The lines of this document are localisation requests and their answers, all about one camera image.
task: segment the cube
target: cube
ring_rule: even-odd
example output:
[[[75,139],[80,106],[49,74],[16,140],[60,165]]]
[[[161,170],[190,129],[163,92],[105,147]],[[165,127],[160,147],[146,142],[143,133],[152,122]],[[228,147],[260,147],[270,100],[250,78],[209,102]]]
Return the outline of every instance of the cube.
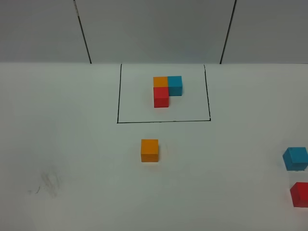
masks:
[[[153,77],[153,87],[155,88],[167,88],[168,77]]]
[[[283,154],[288,171],[304,171],[308,166],[308,153],[305,147],[290,147]]]
[[[294,207],[308,207],[308,183],[296,182],[290,189]]]
[[[169,96],[181,96],[183,92],[182,76],[168,76]]]
[[[141,140],[141,162],[158,162],[158,140]]]
[[[168,88],[153,88],[154,107],[169,107]]]

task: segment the orange block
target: orange block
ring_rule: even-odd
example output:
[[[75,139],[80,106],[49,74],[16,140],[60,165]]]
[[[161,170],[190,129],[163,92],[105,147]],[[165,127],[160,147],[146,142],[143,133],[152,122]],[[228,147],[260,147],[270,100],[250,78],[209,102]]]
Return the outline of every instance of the orange block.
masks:
[[[158,140],[141,140],[141,162],[158,162]]]
[[[153,77],[153,87],[155,88],[167,88],[168,87],[168,77]]]

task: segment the blue cube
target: blue cube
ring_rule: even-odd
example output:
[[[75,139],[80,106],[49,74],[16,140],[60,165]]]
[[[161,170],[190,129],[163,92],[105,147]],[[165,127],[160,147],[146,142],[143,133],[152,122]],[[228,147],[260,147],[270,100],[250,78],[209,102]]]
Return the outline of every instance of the blue cube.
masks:
[[[168,76],[169,96],[180,96],[183,92],[182,76]]]
[[[308,153],[304,147],[288,148],[283,154],[288,171],[304,171],[308,166]]]

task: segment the red cube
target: red cube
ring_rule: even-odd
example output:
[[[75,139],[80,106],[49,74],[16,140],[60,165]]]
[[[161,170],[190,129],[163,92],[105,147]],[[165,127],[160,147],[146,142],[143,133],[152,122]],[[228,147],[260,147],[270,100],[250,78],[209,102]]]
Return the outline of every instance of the red cube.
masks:
[[[296,182],[290,189],[294,207],[308,207],[308,183]]]
[[[168,87],[154,88],[154,107],[169,107]]]

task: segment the gray wall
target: gray wall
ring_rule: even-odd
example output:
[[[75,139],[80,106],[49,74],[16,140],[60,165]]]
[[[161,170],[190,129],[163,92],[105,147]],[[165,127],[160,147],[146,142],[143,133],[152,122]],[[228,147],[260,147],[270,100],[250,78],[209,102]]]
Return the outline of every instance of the gray wall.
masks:
[[[238,0],[226,63],[308,63],[307,0]]]
[[[94,63],[219,63],[234,1],[76,3]]]
[[[89,62],[73,0],[1,0],[0,22],[0,62]]]

